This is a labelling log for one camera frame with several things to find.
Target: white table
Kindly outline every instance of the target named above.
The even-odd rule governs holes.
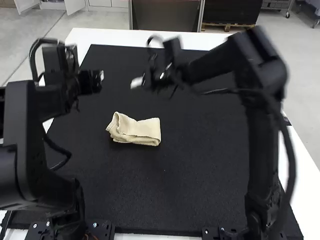
[[[188,50],[210,50],[225,41],[230,34],[227,33],[193,33],[193,32],[166,32],[166,31],[142,31],[142,30],[114,30],[114,29],[91,29],[74,28],[66,39],[67,44],[76,43],[78,58],[81,64],[91,44],[114,45],[128,47],[145,47],[147,39],[157,34],[164,39],[180,36],[182,47]],[[52,120],[44,123],[46,130],[49,129]],[[297,160],[297,180],[291,207],[295,218],[300,226],[304,240],[319,239],[318,227],[320,217],[320,172],[309,155],[307,149],[300,140],[293,126],[288,127]],[[288,177],[288,161],[282,136],[279,137],[279,179],[286,188]],[[5,211],[0,212],[0,219]],[[23,240],[27,230],[7,230],[5,240]],[[116,240],[199,240],[198,237],[159,236],[116,234]]]

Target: floor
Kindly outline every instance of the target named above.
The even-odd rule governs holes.
[[[80,11],[68,16],[61,10],[33,9],[19,16],[16,9],[0,8],[0,85],[31,78],[27,55],[36,37],[64,40],[74,27],[128,29],[128,22],[128,14],[119,12]],[[277,11],[264,11],[257,21],[287,62],[290,79],[284,111],[320,169],[320,26],[312,29],[312,23],[303,13],[292,12],[286,19]],[[221,33],[223,29],[206,32]],[[44,69],[41,50],[36,62],[40,73]]]

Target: folded towel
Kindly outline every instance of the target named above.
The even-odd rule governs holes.
[[[113,141],[158,146],[161,142],[160,119],[158,117],[136,121],[127,115],[115,112],[106,127]]]

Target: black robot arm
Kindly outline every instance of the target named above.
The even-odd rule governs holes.
[[[47,46],[43,54],[58,63],[56,69],[46,66],[45,86],[35,77],[10,82],[0,91],[0,209],[47,213],[52,239],[78,240],[86,230],[83,190],[76,179],[54,172],[67,161],[47,166],[44,142],[62,154],[69,152],[49,139],[43,122],[68,114],[79,96],[99,93],[103,72],[79,70],[74,45]]]
[[[283,228],[286,209],[293,192],[296,166],[288,130],[281,115],[287,70],[259,27],[233,34],[223,44],[188,63],[178,61],[178,38],[162,42],[164,68],[157,66],[151,48],[149,66],[143,77],[135,78],[131,88],[143,86],[159,91],[170,85],[188,89],[196,95],[238,94],[245,107],[249,140],[249,181],[245,195],[247,229],[241,234],[220,231],[225,239],[276,240]],[[236,88],[198,92],[193,85],[233,72]],[[279,130],[289,158],[286,193],[278,177]]]

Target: black mat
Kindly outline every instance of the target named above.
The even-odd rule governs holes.
[[[192,59],[203,51],[184,51]],[[147,63],[144,48],[92,45],[83,69],[103,69],[99,95],[81,97],[80,113],[54,120],[49,136],[73,153],[59,174],[77,177],[86,217],[111,220],[118,232],[199,236],[202,227],[244,226],[248,183],[248,133],[234,95],[198,98],[177,91],[172,100],[131,91]],[[233,85],[233,76],[210,82]],[[159,117],[159,147],[115,143],[105,131],[118,111],[136,120]],[[49,164],[62,157],[47,150]],[[28,227],[43,215],[19,212],[11,227]],[[302,239],[290,209],[284,228]]]

